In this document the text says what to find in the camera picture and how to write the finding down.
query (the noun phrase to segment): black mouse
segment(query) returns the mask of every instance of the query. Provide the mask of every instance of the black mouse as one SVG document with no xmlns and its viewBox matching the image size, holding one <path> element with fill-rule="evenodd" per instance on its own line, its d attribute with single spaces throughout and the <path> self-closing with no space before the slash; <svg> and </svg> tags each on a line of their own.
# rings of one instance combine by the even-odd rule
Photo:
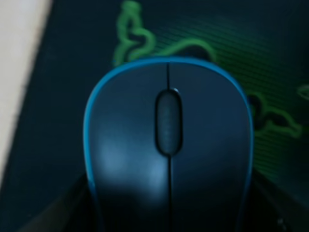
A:
<svg viewBox="0 0 309 232">
<path fill-rule="evenodd" d="M 212 63 L 147 58 L 109 72 L 86 106 L 84 155 L 102 231 L 241 229 L 251 110 Z"/>
</svg>

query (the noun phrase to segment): razer logo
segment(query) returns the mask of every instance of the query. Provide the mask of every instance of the razer logo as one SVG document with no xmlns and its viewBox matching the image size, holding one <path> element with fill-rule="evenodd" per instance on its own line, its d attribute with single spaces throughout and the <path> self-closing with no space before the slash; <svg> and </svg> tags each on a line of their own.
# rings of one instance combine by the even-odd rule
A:
<svg viewBox="0 0 309 232">
<path fill-rule="evenodd" d="M 285 111 L 268 106 L 266 99 L 257 92 L 248 92 L 248 100 L 252 107 L 254 132 L 262 136 L 265 131 L 277 131 L 299 138 L 302 126 Z"/>
<path fill-rule="evenodd" d="M 207 53 L 210 61 L 217 61 L 213 48 L 207 42 L 196 38 L 180 40 L 155 53 L 156 37 L 143 27 L 140 17 L 140 4 L 135 1 L 126 0 L 122 3 L 121 7 L 122 11 L 116 22 L 119 44 L 113 56 L 114 66 L 146 56 L 175 55 L 190 46 L 199 47 Z"/>
<path fill-rule="evenodd" d="M 207 60 L 217 62 L 214 49 L 204 40 L 186 38 L 175 42 L 159 52 L 154 52 L 156 37 L 145 29 L 141 20 L 141 5 L 135 1 L 126 0 L 122 3 L 122 10 L 116 22 L 119 44 L 113 55 L 113 65 L 119 66 L 125 62 L 137 60 L 147 56 L 171 56 L 181 54 L 188 47 L 198 47 L 207 54 Z M 302 126 L 285 111 L 271 107 L 258 92 L 247 92 L 249 103 L 253 111 L 253 123 L 256 136 L 262 136 L 265 131 L 285 133 L 293 138 L 299 138 Z"/>
</svg>

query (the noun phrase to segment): mouse pad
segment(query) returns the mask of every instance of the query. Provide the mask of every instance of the mouse pad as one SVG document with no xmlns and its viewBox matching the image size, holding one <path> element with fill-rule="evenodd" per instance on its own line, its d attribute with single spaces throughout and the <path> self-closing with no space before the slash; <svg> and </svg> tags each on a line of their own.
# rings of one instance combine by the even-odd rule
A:
<svg viewBox="0 0 309 232">
<path fill-rule="evenodd" d="M 85 172 L 84 108 L 104 74 L 192 51 L 248 94 L 255 168 L 309 206 L 308 9 L 300 0 L 54 0 L 1 189 L 0 231 L 20 228 Z"/>
</svg>

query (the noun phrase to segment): scroll wheel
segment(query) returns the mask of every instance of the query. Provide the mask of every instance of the scroll wheel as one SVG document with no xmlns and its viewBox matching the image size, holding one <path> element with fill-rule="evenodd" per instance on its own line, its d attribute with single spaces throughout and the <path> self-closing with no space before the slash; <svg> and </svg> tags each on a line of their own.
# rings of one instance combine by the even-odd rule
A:
<svg viewBox="0 0 309 232">
<path fill-rule="evenodd" d="M 165 90 L 157 98 L 156 142 L 159 151 L 168 156 L 182 145 L 182 106 L 178 93 Z"/>
</svg>

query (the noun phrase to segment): right mouse button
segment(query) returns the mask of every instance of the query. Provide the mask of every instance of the right mouse button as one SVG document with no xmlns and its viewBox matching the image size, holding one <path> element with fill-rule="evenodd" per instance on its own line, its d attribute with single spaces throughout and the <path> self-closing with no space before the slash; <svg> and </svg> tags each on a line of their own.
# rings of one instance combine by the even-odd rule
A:
<svg viewBox="0 0 309 232">
<path fill-rule="evenodd" d="M 183 144 L 171 158 L 173 231 L 233 231 L 251 163 L 248 107 L 206 67 L 170 63 L 169 74 L 183 110 Z"/>
</svg>

